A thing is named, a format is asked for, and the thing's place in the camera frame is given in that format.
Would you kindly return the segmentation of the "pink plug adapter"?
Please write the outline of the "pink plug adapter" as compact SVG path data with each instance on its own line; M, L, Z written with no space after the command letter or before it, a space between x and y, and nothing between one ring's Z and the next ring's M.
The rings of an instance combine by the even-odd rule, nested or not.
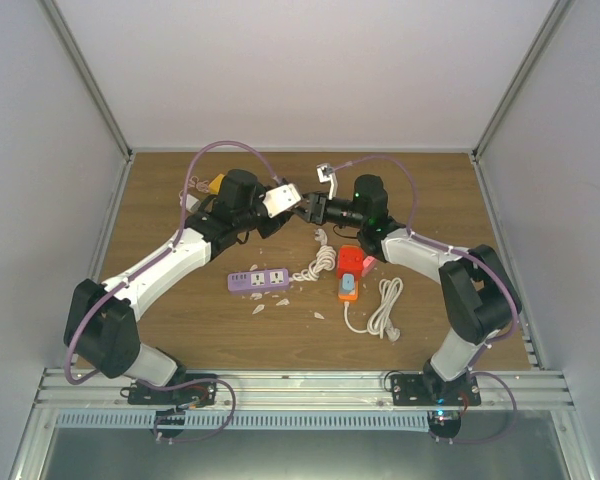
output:
M361 276L366 277L376 266L377 259L373 256L366 256L363 260L363 269Z

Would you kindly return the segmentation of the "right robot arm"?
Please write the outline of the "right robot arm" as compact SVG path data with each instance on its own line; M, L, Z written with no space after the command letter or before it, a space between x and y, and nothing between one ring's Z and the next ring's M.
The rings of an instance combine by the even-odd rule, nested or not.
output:
M356 229L369 256L419 273L440 285L450 330L422 370L424 396L444 405L468 381L469 370L494 343L519 326L521 300L495 250L454 247L422 236L396 221L388 193L376 175L361 175L351 199L336 197L333 168L318 168L327 192L311 192L297 214L307 223Z

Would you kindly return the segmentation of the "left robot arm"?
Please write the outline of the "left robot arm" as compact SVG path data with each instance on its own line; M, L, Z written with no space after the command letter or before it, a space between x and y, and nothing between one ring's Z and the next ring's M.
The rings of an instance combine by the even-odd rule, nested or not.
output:
M150 306L185 276L204 267L252 231L267 238L291 217L302 200L293 184L261 184L256 176L230 170L217 194L186 214L166 243L124 272L98 283L86 279L76 286L64 333L66 379L78 385L84 377L71 373L80 356L95 372L110 379L126 376L151 384L165 404L183 398L186 380L179 362L141 342L137 323Z

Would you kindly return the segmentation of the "white USB charger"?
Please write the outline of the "white USB charger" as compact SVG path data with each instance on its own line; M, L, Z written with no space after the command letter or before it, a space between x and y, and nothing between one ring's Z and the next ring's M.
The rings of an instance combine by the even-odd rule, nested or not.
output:
M180 199L180 203L188 212L194 212L199 208L200 201L196 197L187 194Z

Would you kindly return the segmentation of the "yellow cube socket adapter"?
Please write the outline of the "yellow cube socket adapter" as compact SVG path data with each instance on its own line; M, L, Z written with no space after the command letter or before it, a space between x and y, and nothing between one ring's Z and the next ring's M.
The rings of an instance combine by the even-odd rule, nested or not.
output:
M208 189L210 194L217 195L219 193L224 178L224 174L219 174L209 183Z

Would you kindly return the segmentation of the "purple power strip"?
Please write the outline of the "purple power strip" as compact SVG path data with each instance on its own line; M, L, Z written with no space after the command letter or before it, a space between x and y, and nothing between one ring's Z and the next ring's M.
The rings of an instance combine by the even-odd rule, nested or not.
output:
M227 289L232 294L286 290L289 284L289 272L286 268L236 272L227 277Z

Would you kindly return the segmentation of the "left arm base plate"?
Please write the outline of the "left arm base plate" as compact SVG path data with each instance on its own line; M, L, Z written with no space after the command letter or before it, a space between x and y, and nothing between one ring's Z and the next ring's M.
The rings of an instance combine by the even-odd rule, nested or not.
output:
M130 405L172 407L206 407L215 403L218 376L213 373L184 373L169 382L170 390L157 390L133 383L120 389L120 396Z

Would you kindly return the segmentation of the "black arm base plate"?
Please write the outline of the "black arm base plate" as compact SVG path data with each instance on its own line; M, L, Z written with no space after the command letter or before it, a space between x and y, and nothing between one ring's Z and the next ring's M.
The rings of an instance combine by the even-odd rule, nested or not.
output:
M425 373L389 371L382 384L395 406L463 407L482 403L477 380L466 374L444 382Z

